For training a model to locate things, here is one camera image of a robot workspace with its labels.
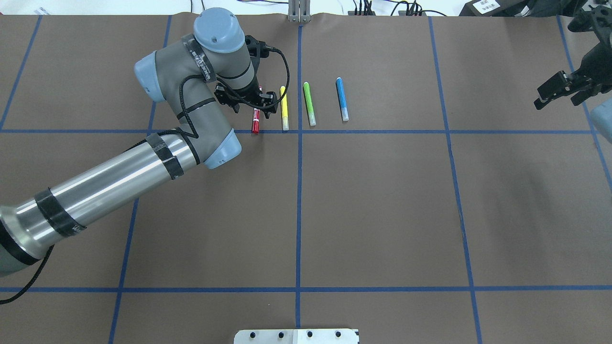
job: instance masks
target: green marker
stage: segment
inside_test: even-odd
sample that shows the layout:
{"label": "green marker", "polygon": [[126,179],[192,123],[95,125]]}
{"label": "green marker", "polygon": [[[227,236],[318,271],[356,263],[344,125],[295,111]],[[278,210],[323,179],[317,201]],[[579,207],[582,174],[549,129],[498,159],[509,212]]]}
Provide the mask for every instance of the green marker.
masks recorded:
{"label": "green marker", "polygon": [[312,96],[310,95],[310,84],[304,83],[304,99],[306,100],[306,111],[308,112],[308,121],[311,126],[316,125],[315,109],[312,107]]}

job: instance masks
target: red marker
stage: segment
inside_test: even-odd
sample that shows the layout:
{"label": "red marker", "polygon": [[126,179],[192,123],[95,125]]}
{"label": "red marker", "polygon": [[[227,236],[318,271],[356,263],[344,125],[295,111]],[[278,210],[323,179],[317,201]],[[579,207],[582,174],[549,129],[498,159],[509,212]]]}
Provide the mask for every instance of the red marker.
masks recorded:
{"label": "red marker", "polygon": [[251,132],[254,134],[259,134],[259,114],[261,114],[261,110],[253,109],[253,125],[251,126]]}

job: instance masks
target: cable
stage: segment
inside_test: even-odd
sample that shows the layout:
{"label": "cable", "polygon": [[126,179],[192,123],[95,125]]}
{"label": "cable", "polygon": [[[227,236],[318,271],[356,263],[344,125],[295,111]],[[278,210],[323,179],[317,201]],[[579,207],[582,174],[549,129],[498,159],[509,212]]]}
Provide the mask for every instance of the cable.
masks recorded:
{"label": "cable", "polygon": [[406,4],[406,12],[408,12],[408,7],[410,6],[410,4],[408,4],[408,1],[399,1],[399,2],[395,2],[395,7],[393,8],[393,11],[391,11],[390,16],[393,15],[393,13],[395,13],[395,10],[400,4]]}
{"label": "cable", "polygon": [[283,95],[281,95],[276,102],[270,104],[270,105],[266,105],[265,107],[259,107],[255,104],[251,104],[248,100],[244,99],[240,94],[238,94],[238,92],[236,92],[233,88],[231,88],[228,83],[225,82],[225,80],[221,79],[221,78],[217,78],[217,81],[219,81],[223,87],[225,87],[226,90],[228,90],[230,93],[232,93],[236,98],[240,99],[242,101],[242,103],[244,103],[247,106],[250,106],[252,108],[258,109],[258,110],[266,110],[266,109],[270,109],[272,108],[274,105],[278,104],[281,102],[281,100],[283,100],[283,98],[285,98],[285,94],[287,94],[287,90],[289,89],[289,64],[287,63],[287,59],[285,58],[285,54],[283,54],[282,51],[280,51],[277,48],[272,47],[270,49],[270,51],[277,53],[280,55],[280,57],[283,58],[283,62],[285,63],[285,68],[287,69],[287,84],[285,85],[285,92],[283,93]]}
{"label": "cable", "polygon": [[415,15],[416,15],[416,13],[418,13],[418,15],[420,15],[420,14],[421,14],[421,13],[423,13],[423,12],[433,12],[433,13],[441,14],[441,15],[443,15],[443,16],[445,16],[445,17],[448,17],[446,14],[444,14],[444,13],[442,13],[442,12],[434,11],[434,10],[421,10],[421,11],[416,11],[416,12],[415,12]]}
{"label": "cable", "polygon": [[[283,62],[285,63],[285,69],[287,71],[287,84],[285,85],[285,92],[280,96],[280,98],[278,98],[278,100],[270,105],[266,105],[265,107],[259,107],[255,104],[251,104],[248,100],[244,99],[240,94],[238,94],[238,92],[236,92],[232,87],[230,87],[225,80],[217,78],[217,81],[219,81],[223,87],[225,87],[225,89],[227,91],[229,91],[230,93],[232,93],[235,97],[237,97],[238,99],[240,99],[242,101],[242,103],[244,103],[247,106],[250,106],[252,108],[256,108],[259,110],[266,110],[269,108],[272,108],[274,105],[280,103],[283,98],[285,98],[285,95],[287,95],[287,91],[289,90],[289,82],[290,82],[290,73],[289,73],[289,64],[287,63],[287,58],[285,57],[285,54],[283,54],[282,51],[280,51],[278,48],[274,48],[271,47],[269,48],[270,51],[279,54],[282,58],[283,58]],[[157,134],[159,136],[164,136],[164,135],[169,135],[169,134],[177,134],[180,135],[182,137],[188,136],[188,137],[192,137],[192,138],[199,138],[200,135],[198,134],[198,132],[195,130],[195,126],[193,125],[193,122],[191,120],[191,118],[189,117],[189,112],[187,112],[186,106],[185,106],[185,99],[183,97],[183,87],[185,86],[185,83],[188,82],[191,79],[203,79],[204,75],[200,74],[200,75],[190,75],[186,78],[184,78],[181,81],[181,85],[179,86],[179,100],[181,102],[181,113],[185,114],[185,119],[187,120],[187,124],[189,124],[189,128],[192,130],[193,133],[188,133],[185,130],[182,130],[181,128],[177,128],[177,129],[171,129],[171,130],[164,130],[162,132],[157,132]],[[128,149],[124,150],[124,153],[129,151],[132,148],[136,148],[138,146],[140,146],[141,144],[145,143],[147,140],[141,140],[140,142],[134,144],[132,147],[129,147]]]}
{"label": "cable", "polygon": [[342,2],[340,2],[340,0],[336,0],[336,1],[338,2],[338,5],[340,5],[340,11],[342,12],[342,14],[344,14],[344,6],[342,5]]}
{"label": "cable", "polygon": [[372,2],[368,3],[368,0],[364,0],[364,15],[372,15]]}
{"label": "cable", "polygon": [[42,261],[40,262],[40,265],[39,265],[38,269],[34,273],[34,276],[32,276],[32,279],[30,279],[30,282],[28,282],[28,284],[26,284],[26,286],[24,286],[23,289],[19,290],[19,293],[15,294],[13,297],[10,297],[10,298],[8,298],[6,300],[0,300],[0,305],[6,305],[6,304],[9,304],[9,303],[17,300],[18,298],[21,297],[21,295],[24,295],[25,292],[28,291],[28,289],[30,289],[30,287],[34,284],[34,282],[36,281],[36,279],[38,278],[38,276],[42,272],[43,267],[45,267],[47,261],[49,260],[49,256],[51,256],[51,251],[53,251],[53,247],[54,246],[55,245],[51,245],[49,247],[49,249],[47,250],[47,253],[45,254],[45,257],[42,258]]}

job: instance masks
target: marker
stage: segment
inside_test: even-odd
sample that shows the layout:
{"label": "marker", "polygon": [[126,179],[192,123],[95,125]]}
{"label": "marker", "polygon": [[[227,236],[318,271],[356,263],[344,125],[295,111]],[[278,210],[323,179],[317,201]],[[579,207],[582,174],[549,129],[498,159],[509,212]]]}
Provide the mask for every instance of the marker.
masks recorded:
{"label": "marker", "polygon": [[[285,87],[280,87],[280,95],[282,96],[285,93]],[[283,131],[289,130],[289,106],[287,105],[287,95],[283,97],[283,100],[280,103],[280,111],[281,117],[283,119]]]}
{"label": "marker", "polygon": [[261,114],[261,110],[253,109],[253,125],[251,126],[251,132],[254,134],[259,134],[259,115]]}
{"label": "marker", "polygon": [[306,111],[308,112],[308,121],[313,127],[316,125],[315,109],[312,107],[312,96],[310,95],[310,84],[304,83],[304,99],[306,100]]}
{"label": "marker", "polygon": [[346,97],[344,94],[344,84],[342,78],[336,79],[336,88],[338,89],[338,100],[340,101],[340,109],[342,110],[342,121],[348,121],[348,109],[346,108]]}

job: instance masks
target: black tape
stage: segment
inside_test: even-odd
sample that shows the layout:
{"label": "black tape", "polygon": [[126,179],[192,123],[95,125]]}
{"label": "black tape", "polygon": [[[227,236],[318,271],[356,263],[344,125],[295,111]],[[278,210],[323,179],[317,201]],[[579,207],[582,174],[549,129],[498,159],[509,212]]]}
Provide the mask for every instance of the black tape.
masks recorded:
{"label": "black tape", "polygon": [[215,75],[215,70],[212,68],[211,61],[208,60],[202,46],[198,43],[193,34],[185,35],[181,37],[181,40],[195,64],[198,65],[200,71],[202,71],[205,82],[210,83],[215,81],[217,77]]}
{"label": "black tape", "polygon": [[194,104],[194,105],[192,105],[192,106],[190,106],[190,107],[186,108],[186,109],[185,109],[185,111],[182,111],[182,112],[180,112],[179,114],[177,114],[177,115],[176,115],[176,118],[181,119],[181,118],[185,117],[185,114],[186,114],[186,113],[191,113],[191,112],[193,112],[193,111],[195,111],[195,110],[197,110],[197,109],[199,109],[199,108],[201,108],[201,107],[205,106],[206,104],[210,104],[210,103],[212,103],[212,102],[215,102],[215,99],[214,99],[214,98],[204,99],[204,100],[202,100],[201,102],[196,103],[196,104]]}
{"label": "black tape", "polygon": [[25,265],[33,265],[40,259],[36,259],[33,256],[25,252],[10,236],[9,232],[4,228],[4,224],[0,221],[0,245],[10,253],[16,260],[22,262]]}
{"label": "black tape", "polygon": [[181,164],[179,163],[179,159],[172,155],[170,148],[168,148],[166,142],[163,141],[158,134],[151,134],[147,136],[146,139],[151,148],[153,148],[155,154],[157,154],[159,160],[162,161],[163,166],[166,167],[166,170],[170,174],[170,178],[172,178],[172,180],[175,180],[176,178],[185,174],[183,167],[181,167]]}
{"label": "black tape", "polygon": [[45,217],[53,229],[64,237],[74,236],[87,227],[80,225],[59,204],[58,199],[53,196],[51,189],[47,188],[34,195],[34,200],[40,213]]}

